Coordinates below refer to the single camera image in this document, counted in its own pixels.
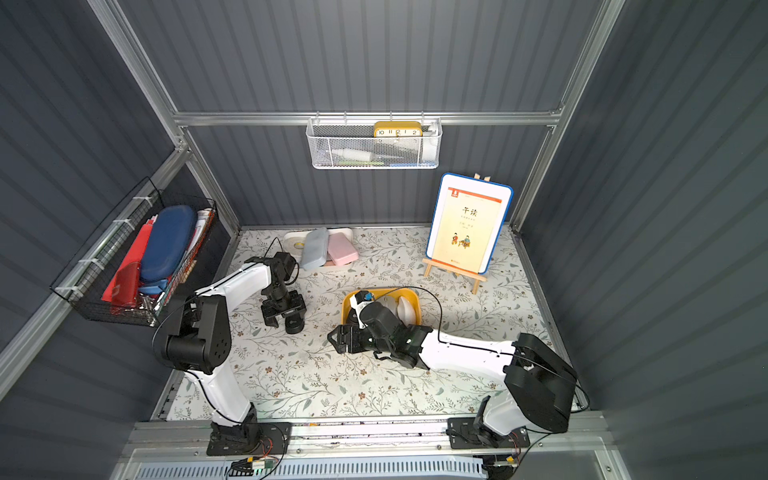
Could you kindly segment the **black mouse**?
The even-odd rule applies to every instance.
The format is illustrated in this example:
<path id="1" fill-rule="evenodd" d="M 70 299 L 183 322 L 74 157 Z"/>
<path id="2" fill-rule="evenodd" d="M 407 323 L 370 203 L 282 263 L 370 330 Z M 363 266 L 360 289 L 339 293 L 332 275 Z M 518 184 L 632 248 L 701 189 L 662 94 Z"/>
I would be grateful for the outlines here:
<path id="1" fill-rule="evenodd" d="M 305 328 L 305 319 L 301 314 L 291 315 L 284 319 L 284 326 L 287 334 L 298 334 Z"/>

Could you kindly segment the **yellow plastic storage box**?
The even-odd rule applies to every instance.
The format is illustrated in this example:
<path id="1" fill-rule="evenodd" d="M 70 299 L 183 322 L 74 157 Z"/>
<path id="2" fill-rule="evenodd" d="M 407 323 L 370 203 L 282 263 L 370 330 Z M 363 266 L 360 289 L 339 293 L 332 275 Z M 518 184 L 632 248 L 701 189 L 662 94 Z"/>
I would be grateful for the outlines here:
<path id="1" fill-rule="evenodd" d="M 395 316 L 402 320 L 406 325 L 421 325 L 422 311 L 418 294 L 410 288 L 369 288 L 368 291 L 374 299 L 383 302 Z M 354 290 L 349 293 L 342 304 L 341 325 L 357 324 L 358 321 L 351 306 L 351 299 L 359 293 Z"/>

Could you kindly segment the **white mouse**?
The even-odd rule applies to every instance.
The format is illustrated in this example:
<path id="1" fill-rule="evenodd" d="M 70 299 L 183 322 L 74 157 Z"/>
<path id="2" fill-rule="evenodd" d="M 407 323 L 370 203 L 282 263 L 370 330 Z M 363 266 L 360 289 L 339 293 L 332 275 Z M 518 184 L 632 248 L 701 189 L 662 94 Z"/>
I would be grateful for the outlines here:
<path id="1" fill-rule="evenodd" d="M 397 299 L 396 306 L 397 317 L 406 325 L 416 324 L 417 316 L 416 310 L 412 303 L 405 297 L 399 297 Z"/>

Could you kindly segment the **silver mouse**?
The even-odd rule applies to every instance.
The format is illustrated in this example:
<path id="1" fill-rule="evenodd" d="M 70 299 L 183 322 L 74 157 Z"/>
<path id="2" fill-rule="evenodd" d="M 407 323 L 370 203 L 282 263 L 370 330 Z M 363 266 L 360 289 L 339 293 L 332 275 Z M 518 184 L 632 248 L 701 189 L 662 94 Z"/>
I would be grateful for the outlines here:
<path id="1" fill-rule="evenodd" d="M 397 316 L 397 300 L 389 295 L 379 298 L 379 302 Z"/>

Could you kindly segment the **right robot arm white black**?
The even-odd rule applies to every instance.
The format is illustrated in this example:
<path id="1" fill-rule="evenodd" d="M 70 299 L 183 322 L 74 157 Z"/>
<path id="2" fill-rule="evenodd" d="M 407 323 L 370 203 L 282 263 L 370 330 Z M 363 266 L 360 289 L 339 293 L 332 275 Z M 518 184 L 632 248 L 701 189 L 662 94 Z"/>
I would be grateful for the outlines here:
<path id="1" fill-rule="evenodd" d="M 421 325 L 399 327 L 388 337 L 374 326 L 339 325 L 327 339 L 340 354 L 372 352 L 406 368 L 456 371 L 499 383 L 506 392 L 480 412 L 481 425 L 496 435 L 531 425 L 552 433 L 568 430 L 578 375 L 532 334 L 492 342 Z"/>

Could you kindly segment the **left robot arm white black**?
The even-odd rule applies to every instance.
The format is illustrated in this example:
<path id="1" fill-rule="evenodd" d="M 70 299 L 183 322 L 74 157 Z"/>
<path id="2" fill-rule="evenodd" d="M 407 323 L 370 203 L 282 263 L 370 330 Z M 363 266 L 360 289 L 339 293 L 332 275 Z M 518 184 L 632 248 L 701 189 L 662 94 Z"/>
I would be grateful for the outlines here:
<path id="1" fill-rule="evenodd" d="M 285 252 L 252 257 L 235 273 L 203 287 L 172 307 L 155 330 L 153 351 L 161 363 L 182 371 L 200 388 L 212 407 L 218 429 L 254 427 L 255 408 L 246 399 L 229 362 L 230 315 L 245 300 L 264 296 L 261 311 L 268 327 L 285 327 L 294 335 L 305 327 L 306 305 L 290 285 L 299 266 Z"/>

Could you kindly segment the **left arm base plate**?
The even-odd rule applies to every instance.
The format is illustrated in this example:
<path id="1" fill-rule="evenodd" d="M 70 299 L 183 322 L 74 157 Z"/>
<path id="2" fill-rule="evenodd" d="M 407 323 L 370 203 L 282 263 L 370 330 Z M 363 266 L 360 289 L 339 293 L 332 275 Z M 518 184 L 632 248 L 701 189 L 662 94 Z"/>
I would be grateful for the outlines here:
<path id="1" fill-rule="evenodd" d="M 249 423 L 221 426 L 211 423 L 206 454 L 208 456 L 283 455 L 289 445 L 289 422 Z"/>

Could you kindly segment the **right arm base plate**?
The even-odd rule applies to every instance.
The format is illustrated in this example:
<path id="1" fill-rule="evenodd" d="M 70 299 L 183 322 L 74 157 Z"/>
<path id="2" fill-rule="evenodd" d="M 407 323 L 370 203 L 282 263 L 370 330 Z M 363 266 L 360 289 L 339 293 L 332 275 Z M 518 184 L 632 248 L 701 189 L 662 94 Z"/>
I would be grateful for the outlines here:
<path id="1" fill-rule="evenodd" d="M 480 426 L 476 418 L 470 417 L 448 418 L 446 435 L 450 447 L 454 450 L 492 448 L 517 451 L 531 444 L 528 431 L 523 428 L 513 430 L 507 435 L 499 435 Z"/>

